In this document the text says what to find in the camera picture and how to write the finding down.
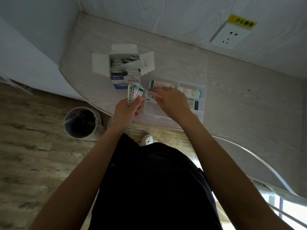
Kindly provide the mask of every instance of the person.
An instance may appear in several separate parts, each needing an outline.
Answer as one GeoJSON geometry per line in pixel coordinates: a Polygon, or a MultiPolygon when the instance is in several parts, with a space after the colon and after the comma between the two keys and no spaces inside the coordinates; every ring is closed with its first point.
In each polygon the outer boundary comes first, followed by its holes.
{"type": "Polygon", "coordinates": [[[212,191],[236,229],[292,229],[214,140],[186,96],[155,87],[157,103],[190,140],[202,169],[183,153],[151,139],[139,146],[125,128],[142,110],[138,97],[116,105],[111,127],[44,204],[29,229],[80,229],[90,208],[89,229],[188,226],[222,229],[212,191]]]}

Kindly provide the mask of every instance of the power socket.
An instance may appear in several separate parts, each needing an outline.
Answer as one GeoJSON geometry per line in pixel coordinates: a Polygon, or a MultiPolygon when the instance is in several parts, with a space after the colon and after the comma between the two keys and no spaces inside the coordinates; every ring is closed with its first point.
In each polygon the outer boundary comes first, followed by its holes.
{"type": "Polygon", "coordinates": [[[217,46],[232,49],[250,33],[251,30],[226,22],[221,26],[210,42],[217,46]]]}

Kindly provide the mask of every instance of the white desk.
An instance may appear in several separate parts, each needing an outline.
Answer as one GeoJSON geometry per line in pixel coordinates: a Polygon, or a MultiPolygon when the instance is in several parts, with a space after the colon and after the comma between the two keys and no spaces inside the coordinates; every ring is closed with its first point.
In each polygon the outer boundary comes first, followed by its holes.
{"type": "MultiPolygon", "coordinates": [[[[60,71],[90,104],[113,115],[127,90],[115,90],[108,77],[92,72],[92,53],[109,53],[113,44],[133,43],[139,53],[155,51],[156,45],[175,48],[171,56],[157,57],[156,70],[163,76],[205,82],[203,64],[189,67],[194,56],[207,59],[207,94],[203,124],[212,135],[231,140],[268,162],[299,192],[302,131],[302,80],[251,65],[227,56],[103,19],[79,14],[71,42],[60,61],[60,71]],[[182,50],[189,51],[184,60],[182,50]]],[[[146,81],[145,74],[141,83],[146,81]]],[[[135,122],[176,128],[171,120],[141,115],[135,122]]]]}

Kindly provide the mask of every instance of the laminate floor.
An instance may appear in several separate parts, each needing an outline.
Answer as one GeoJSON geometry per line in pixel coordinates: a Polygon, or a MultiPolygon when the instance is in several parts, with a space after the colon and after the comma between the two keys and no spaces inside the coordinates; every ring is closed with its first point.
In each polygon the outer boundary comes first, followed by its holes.
{"type": "MultiPolygon", "coordinates": [[[[0,228],[27,229],[52,192],[82,161],[93,141],[73,139],[63,118],[74,107],[90,104],[31,89],[27,94],[0,83],[0,228]]],[[[109,116],[101,113],[106,123],[109,116]]],[[[179,149],[196,165],[196,154],[182,131],[132,123],[126,133],[140,143],[150,133],[154,142],[179,149]]],[[[82,229],[87,229],[90,216],[82,229]]]]}

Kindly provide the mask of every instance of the yellow warning label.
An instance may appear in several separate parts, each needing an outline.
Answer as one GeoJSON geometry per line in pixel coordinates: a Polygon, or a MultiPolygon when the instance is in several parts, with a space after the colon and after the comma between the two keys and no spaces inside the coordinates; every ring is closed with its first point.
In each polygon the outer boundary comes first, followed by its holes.
{"type": "Polygon", "coordinates": [[[257,24],[257,22],[254,22],[254,21],[251,21],[249,19],[236,16],[236,15],[231,15],[229,17],[229,19],[227,20],[227,22],[234,23],[234,24],[237,24],[239,26],[246,27],[248,29],[253,28],[257,24]]]}

